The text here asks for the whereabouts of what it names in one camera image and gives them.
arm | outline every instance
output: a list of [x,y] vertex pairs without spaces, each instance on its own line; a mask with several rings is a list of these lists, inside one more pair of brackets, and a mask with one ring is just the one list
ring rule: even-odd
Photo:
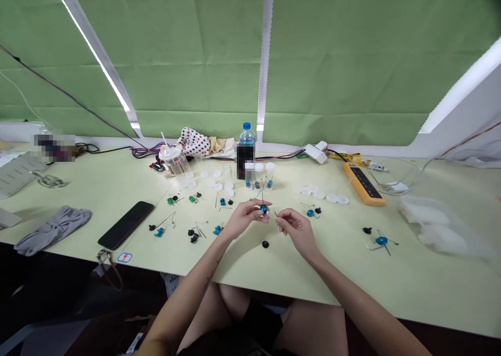
[[431,355],[405,326],[321,254],[307,218],[286,209],[278,214],[277,223],[379,355]]
[[263,216],[263,212],[254,207],[261,204],[263,201],[254,199],[237,206],[224,230],[216,237],[159,312],[138,351],[138,356],[176,355],[179,344],[195,317],[205,291],[228,246],[247,229],[253,220],[268,223],[269,216]]

light green desk surface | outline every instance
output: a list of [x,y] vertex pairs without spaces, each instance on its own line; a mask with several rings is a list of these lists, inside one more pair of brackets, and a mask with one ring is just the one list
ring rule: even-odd
[[23,219],[12,228],[0,229],[0,242],[16,244],[61,206],[86,208],[92,211],[89,222],[46,251],[97,262],[96,255],[102,249],[98,239],[138,201],[156,205],[171,185],[163,173],[148,167],[150,163],[148,158],[133,158],[129,150],[86,153],[75,162],[54,163],[44,173],[69,184],[48,189],[35,180],[0,200],[0,207]]
[[[409,166],[395,159],[377,158],[391,168],[395,178]],[[47,189],[30,183],[0,207],[23,217],[17,226],[0,230],[0,242],[14,244],[32,232],[62,205],[87,208],[91,220],[66,239],[47,249],[49,252],[96,260],[101,249],[99,237],[136,202],[153,203],[154,212],[114,253],[132,253],[129,264],[151,270],[185,275],[216,238],[212,231],[227,221],[231,210],[216,209],[216,191],[196,174],[197,187],[181,189],[175,179],[153,172],[148,159],[137,160],[128,151],[85,155],[75,163],[57,163],[48,174],[70,181],[65,188]],[[293,207],[302,213],[301,202],[322,208],[320,219],[312,218],[315,238],[321,251],[350,279],[367,291],[393,315],[471,333],[501,338],[501,265],[499,261],[461,258],[437,254],[423,246],[397,212],[398,197],[385,195],[387,206],[363,205],[351,185],[347,185],[341,162],[328,160],[319,165],[311,159],[274,161],[276,173],[272,192],[265,192],[271,206],[270,224],[253,224],[226,252],[214,280],[239,287],[338,304],[321,279],[302,260],[291,239],[278,233],[273,210]],[[206,161],[212,173],[233,163]],[[329,182],[338,194],[349,197],[347,206],[325,199],[295,195],[292,183],[300,177],[311,184]],[[209,201],[192,204],[189,195],[201,192]],[[168,193],[185,197],[177,205],[167,204]],[[411,192],[436,198],[448,204],[495,248],[501,250],[501,175],[499,170],[481,170],[434,161]],[[235,182],[235,204],[256,196],[243,182]],[[176,211],[175,229],[167,227],[162,238],[154,237],[149,224],[159,224]],[[207,239],[191,244],[187,231],[208,221],[202,230]],[[400,243],[386,251],[371,252],[365,244],[374,240],[363,227],[381,229],[385,236]],[[268,249],[261,246],[270,243]]]
[[[403,172],[409,166],[395,159],[376,159],[380,164]],[[271,206],[271,222],[256,223],[228,249],[214,281],[234,286],[265,291],[311,301],[339,304],[322,280],[295,250],[289,237],[277,230],[273,210],[279,212],[292,207],[305,213],[301,202],[321,206],[319,219],[311,219],[315,238],[326,257],[356,284],[367,291],[393,315],[417,322],[492,337],[501,337],[501,277],[499,266],[479,259],[437,254],[423,246],[397,212],[398,197],[385,196],[387,206],[368,207],[341,170],[341,162],[329,160],[319,165],[311,159],[274,161],[276,174],[272,192],[265,192]],[[220,162],[206,162],[209,171],[221,169]],[[339,194],[350,198],[347,206],[330,204],[325,199],[296,195],[292,182],[303,177],[311,184],[321,185],[326,180],[338,188]],[[174,185],[169,192],[185,197],[177,205],[167,204],[167,197],[159,202],[148,220],[124,243],[121,252],[132,253],[130,265],[186,275],[216,238],[214,227],[227,221],[231,210],[214,208],[216,191],[196,175],[195,189],[181,189]],[[501,250],[501,203],[496,198],[501,189],[499,170],[480,170],[457,164],[435,161],[420,176],[412,194],[437,198],[450,205],[463,220],[484,235]],[[209,201],[190,203],[189,195],[197,191]],[[243,181],[235,183],[237,204],[255,197]],[[162,238],[154,237],[148,224],[159,224],[176,211],[176,227],[166,228]],[[207,239],[190,243],[189,228],[208,221],[202,231]],[[392,256],[385,250],[371,252],[374,235],[366,235],[363,227],[381,229],[399,246],[390,246]],[[269,248],[261,245],[263,240]]]

transparent plastic bag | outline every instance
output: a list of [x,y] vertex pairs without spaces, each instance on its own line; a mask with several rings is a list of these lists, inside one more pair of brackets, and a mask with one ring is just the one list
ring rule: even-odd
[[495,259],[499,251],[493,249],[476,231],[464,223],[442,202],[424,197],[400,197],[400,211],[418,240],[429,249],[449,254]]

window blind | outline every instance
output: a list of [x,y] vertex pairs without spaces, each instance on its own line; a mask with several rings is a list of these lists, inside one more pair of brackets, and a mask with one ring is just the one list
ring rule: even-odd
[[236,137],[257,117],[263,0],[78,0],[143,135]]
[[[61,0],[0,0],[0,43],[88,108],[134,136],[124,109]],[[32,108],[65,134],[121,136],[0,51],[0,70]],[[0,76],[0,119],[37,120]]]
[[499,0],[273,0],[264,141],[408,145],[500,35]]

power strip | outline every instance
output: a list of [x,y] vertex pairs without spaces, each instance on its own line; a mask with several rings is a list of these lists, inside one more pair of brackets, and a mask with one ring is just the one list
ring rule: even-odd
[[343,164],[343,171],[346,176],[348,176],[348,179],[351,180],[351,184],[364,204],[367,206],[386,205],[386,200],[381,197],[381,194],[376,190],[357,164],[347,162]]

